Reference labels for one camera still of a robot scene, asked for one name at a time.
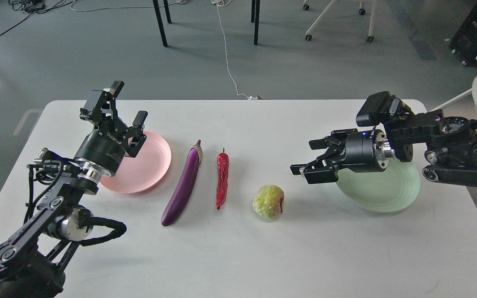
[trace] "pink plate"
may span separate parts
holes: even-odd
[[[145,132],[146,141],[136,158],[125,157],[114,177],[103,177],[100,184],[122,194],[134,194],[153,187],[171,164],[171,148],[154,132]]]

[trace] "red chili pepper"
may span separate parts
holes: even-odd
[[[218,167],[218,184],[216,185],[216,209],[220,210],[220,206],[224,205],[227,195],[227,177],[229,174],[229,156],[222,153],[216,157],[216,164]]]

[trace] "green plate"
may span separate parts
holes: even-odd
[[[401,211],[411,205],[421,188],[419,171],[411,162],[392,160],[386,171],[354,173],[338,171],[338,188],[356,205],[373,212]]]

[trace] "white cable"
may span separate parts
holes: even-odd
[[[233,76],[231,76],[231,71],[229,70],[229,61],[227,59],[227,42],[226,42],[226,34],[224,32],[224,27],[222,26],[222,19],[220,18],[220,10],[218,9],[221,6],[216,5],[216,11],[218,13],[218,21],[220,22],[220,28],[222,29],[222,34],[224,35],[224,49],[226,52],[226,65],[227,65],[227,73],[229,73],[229,77],[233,81],[233,84],[235,84],[235,90],[237,91],[237,96],[246,96],[247,99],[252,99],[251,96],[247,96],[246,94],[239,93],[239,87],[237,86],[237,83],[235,82],[235,79],[233,79]]]
[[[113,10],[113,9],[119,9],[119,8],[154,8],[153,6],[119,6],[119,7],[103,7],[103,8],[97,8],[97,9],[94,9],[94,10],[82,11],[82,10],[76,10],[76,9],[73,8],[73,6],[74,6],[78,1],[79,1],[79,0],[75,0],[75,1],[73,1],[73,3],[71,4],[70,8],[71,8],[72,11],[76,11],[76,12],[92,12],[92,11],[101,11],[101,10]],[[187,0],[177,0],[176,2],[169,4],[169,6],[174,5],[174,4],[186,4],[186,3],[187,3]]]
[[[231,3],[232,0],[229,0],[227,3],[224,4],[224,0],[211,0],[211,3],[218,6],[218,7],[224,7],[228,6]]]

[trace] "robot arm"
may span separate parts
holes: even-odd
[[[335,130],[310,141],[311,149],[326,149],[325,153],[307,164],[290,166],[292,173],[314,184],[337,181],[337,171],[342,168],[382,172],[388,160],[411,161],[413,144],[425,143],[424,157],[430,163],[422,170],[426,179],[477,187],[477,120],[444,117],[442,110],[415,115],[396,96],[380,92],[367,98],[356,123],[373,128]],[[379,124],[384,132],[376,129]]]
[[[107,91],[92,92],[80,117],[93,123],[94,128],[74,159],[42,149],[34,164],[28,166],[40,170],[51,183],[34,202],[29,201],[24,225],[0,245],[0,298],[54,297],[63,290],[64,270],[80,245],[106,242],[126,231],[122,222],[94,217],[79,205],[84,194],[97,193],[103,175],[116,173],[125,155],[135,157],[146,139],[146,111],[137,114],[131,127],[117,117],[115,99],[122,87],[123,83],[117,81]],[[35,207],[38,212],[33,215]],[[96,225],[111,228],[112,232],[85,239]],[[45,256],[38,251],[41,234],[60,240]],[[64,250],[59,262],[54,262]]]

